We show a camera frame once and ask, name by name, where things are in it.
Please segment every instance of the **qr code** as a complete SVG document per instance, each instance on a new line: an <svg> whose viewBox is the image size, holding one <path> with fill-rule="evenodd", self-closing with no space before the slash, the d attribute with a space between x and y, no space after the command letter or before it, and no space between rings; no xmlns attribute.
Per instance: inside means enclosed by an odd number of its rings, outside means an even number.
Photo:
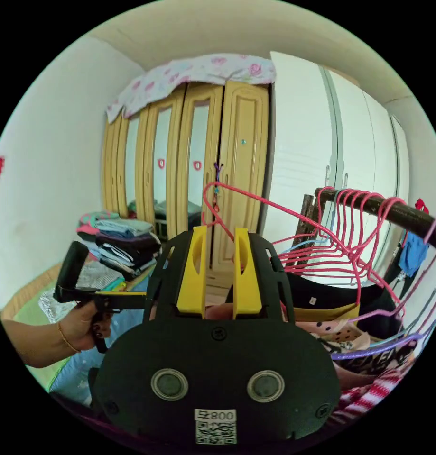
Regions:
<svg viewBox="0 0 436 455"><path fill-rule="evenodd" d="M196 422L197 444L236 444L237 422Z"/></svg>

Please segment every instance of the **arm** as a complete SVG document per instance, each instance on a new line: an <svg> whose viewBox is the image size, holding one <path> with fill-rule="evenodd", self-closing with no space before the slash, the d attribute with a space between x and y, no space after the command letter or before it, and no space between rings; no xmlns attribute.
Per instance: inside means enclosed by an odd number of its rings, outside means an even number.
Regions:
<svg viewBox="0 0 436 455"><path fill-rule="evenodd" d="M25 365L44 368L75 354L63 340L57 324L30 326L11 320L2 323Z"/></svg>
<svg viewBox="0 0 436 455"><path fill-rule="evenodd" d="M80 351L94 348L92 331L98 338L111 333L111 315L92 325L97 309L94 302L73 308L58 324L30 326L11 320L2 321L9 339L25 365L44 368Z"/></svg>

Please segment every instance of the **yellow bracket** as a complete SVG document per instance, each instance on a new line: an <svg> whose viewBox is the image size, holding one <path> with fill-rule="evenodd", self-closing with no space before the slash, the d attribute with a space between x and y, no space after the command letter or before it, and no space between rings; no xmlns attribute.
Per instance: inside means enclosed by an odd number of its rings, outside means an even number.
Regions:
<svg viewBox="0 0 436 455"><path fill-rule="evenodd" d="M234 243L233 318L236 319L239 314L259 314L262 310L262 301L248 230L236 227Z"/></svg>
<svg viewBox="0 0 436 455"><path fill-rule="evenodd" d="M126 291L97 291L95 294L99 295L147 295L146 292L126 292Z"/></svg>
<svg viewBox="0 0 436 455"><path fill-rule="evenodd" d="M193 228L183 281L176 307L180 313L200 314L205 319L207 226Z"/></svg>

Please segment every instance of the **gold bracelet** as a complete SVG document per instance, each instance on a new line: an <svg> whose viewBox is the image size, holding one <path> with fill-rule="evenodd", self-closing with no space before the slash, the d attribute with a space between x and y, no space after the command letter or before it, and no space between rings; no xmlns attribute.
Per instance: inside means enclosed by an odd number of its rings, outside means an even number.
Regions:
<svg viewBox="0 0 436 455"><path fill-rule="evenodd" d="M72 346L72 344L66 340L66 337L64 336L64 333L63 331L61 330L61 326L60 326L60 322L58 322L58 324L56 325L58 327L58 330L61 334L61 338L63 339L63 341L75 352L75 353L79 353L79 352L82 352L82 351L78 351L74 346Z"/></svg>

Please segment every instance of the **blue bedsheet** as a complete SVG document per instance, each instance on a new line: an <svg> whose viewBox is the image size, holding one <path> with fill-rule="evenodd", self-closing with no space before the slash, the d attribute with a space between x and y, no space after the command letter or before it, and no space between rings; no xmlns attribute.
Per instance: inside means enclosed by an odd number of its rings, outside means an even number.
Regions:
<svg viewBox="0 0 436 455"><path fill-rule="evenodd" d="M144 292L147 290L149 276L142 280L132 291ZM113 315L112 333L106 339L107 346L111 346L115 340L129 329L141 324L143 310L127 309ZM50 392L56 392L77 403L89 406L91 403L90 388L88 387L88 371L90 368L99 367L104 358L96 348L73 355L64 365L52 386Z"/></svg>

